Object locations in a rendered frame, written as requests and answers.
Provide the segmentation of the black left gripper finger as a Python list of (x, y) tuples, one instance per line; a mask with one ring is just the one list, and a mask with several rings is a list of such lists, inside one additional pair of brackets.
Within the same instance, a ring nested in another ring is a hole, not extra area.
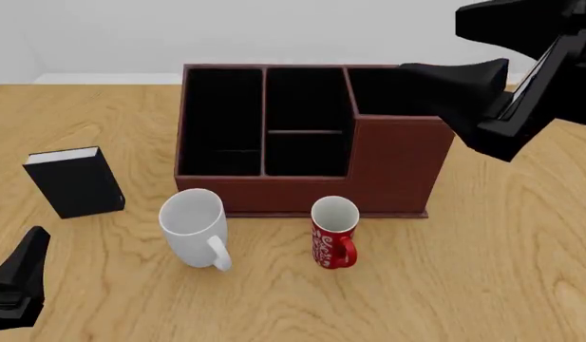
[(13, 252), (0, 265), (0, 296), (45, 298), (44, 267), (50, 234), (31, 227)]

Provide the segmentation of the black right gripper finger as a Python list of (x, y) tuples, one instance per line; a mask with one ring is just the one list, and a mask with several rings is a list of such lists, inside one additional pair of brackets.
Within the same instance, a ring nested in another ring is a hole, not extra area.
[(472, 42), (541, 54), (586, 29), (586, 0), (486, 0), (455, 11), (455, 34)]
[(404, 64), (398, 73), (409, 115), (437, 116), (467, 147), (481, 150), (478, 124), (505, 89), (507, 59), (457, 66)]

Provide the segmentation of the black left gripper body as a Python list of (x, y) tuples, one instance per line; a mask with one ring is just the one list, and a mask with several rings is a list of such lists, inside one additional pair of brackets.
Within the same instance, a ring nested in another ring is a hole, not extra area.
[(17, 292), (0, 292), (0, 327), (33, 327), (45, 298)]

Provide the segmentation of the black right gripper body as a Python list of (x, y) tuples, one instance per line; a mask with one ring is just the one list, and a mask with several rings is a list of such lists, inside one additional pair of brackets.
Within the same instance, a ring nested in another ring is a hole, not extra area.
[(477, 127), (477, 152), (500, 161), (512, 161), (553, 119), (586, 124), (586, 30), (559, 36), (503, 99)]

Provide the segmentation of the red-brown desk caddy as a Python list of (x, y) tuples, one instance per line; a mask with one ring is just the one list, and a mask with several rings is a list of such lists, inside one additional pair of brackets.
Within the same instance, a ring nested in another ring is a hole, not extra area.
[(453, 142), (435, 116), (402, 116), (358, 66), (186, 65), (174, 179), (229, 217), (305, 217), (341, 196), (369, 218), (422, 218)]

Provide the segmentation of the white mug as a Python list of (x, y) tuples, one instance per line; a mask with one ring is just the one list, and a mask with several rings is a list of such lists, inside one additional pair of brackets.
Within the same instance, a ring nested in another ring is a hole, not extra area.
[(171, 250), (185, 264), (222, 272), (232, 267), (227, 218), (216, 193), (200, 188), (177, 193), (162, 205), (159, 224)]

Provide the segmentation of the red patterned mug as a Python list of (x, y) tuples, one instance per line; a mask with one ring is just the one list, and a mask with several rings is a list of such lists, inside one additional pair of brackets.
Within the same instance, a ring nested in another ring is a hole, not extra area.
[(358, 253), (353, 243), (360, 213), (349, 199), (327, 196), (312, 205), (312, 256), (329, 270), (352, 267)]

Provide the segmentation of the black book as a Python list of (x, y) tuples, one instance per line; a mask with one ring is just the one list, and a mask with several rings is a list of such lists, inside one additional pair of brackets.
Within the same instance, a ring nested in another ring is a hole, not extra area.
[(98, 146), (33, 153), (23, 167), (60, 219), (125, 207), (121, 187)]

